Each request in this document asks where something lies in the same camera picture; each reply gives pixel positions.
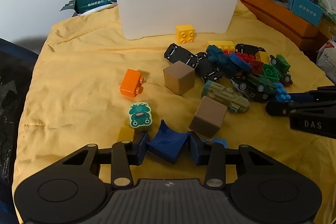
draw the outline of metal screw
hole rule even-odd
[[[128,178],[117,178],[113,181],[113,183],[117,186],[126,186],[131,183]]]
[[[209,187],[220,187],[223,185],[223,182],[220,179],[209,179],[207,180],[207,185]]]

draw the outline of yellow tablecloth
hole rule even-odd
[[[332,84],[294,43],[258,21],[240,2],[225,34],[198,33],[194,42],[183,47],[193,53],[205,51],[208,40],[232,40],[282,54],[292,65],[294,84],[288,92]],[[118,7],[54,25],[36,63],[20,121],[13,191],[28,176],[88,143],[111,147],[119,128],[128,125],[127,111],[133,102],[145,101],[152,108],[150,138],[161,119],[173,130],[186,132],[204,83],[197,77],[195,87],[183,96],[164,86],[162,70],[169,63],[163,53],[173,42],[174,35],[126,40]],[[127,69],[139,70],[145,78],[143,93],[133,99],[119,92]],[[231,86],[228,79],[220,83]],[[291,130],[288,118],[270,117],[264,108],[264,104],[251,102],[245,114],[228,113],[216,137],[225,138],[230,148],[252,145],[315,181],[323,193],[315,223],[328,224],[336,214],[336,140]],[[205,174],[204,166],[193,165],[186,148],[176,165],[147,153],[143,164],[131,170],[135,181],[203,181]],[[110,182],[109,166],[102,165],[100,178]],[[235,179],[230,166],[227,181]]]

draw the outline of yellow building block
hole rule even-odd
[[[232,41],[208,41],[209,45],[215,45],[218,48],[221,48],[223,51],[227,50],[228,52],[235,52],[235,45]]]
[[[118,140],[117,142],[121,142],[121,141],[131,141],[133,142],[134,139],[134,129],[133,128],[129,128],[129,127],[121,127],[119,130],[119,135],[118,135]]]
[[[193,42],[195,37],[195,29],[192,25],[176,26],[176,41],[178,43]]]
[[[267,52],[257,52],[255,58],[257,61],[263,62],[264,64],[269,64],[269,55]]]

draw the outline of frog toy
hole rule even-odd
[[[146,102],[139,102],[131,105],[128,114],[132,128],[150,126],[152,124],[151,107]]]

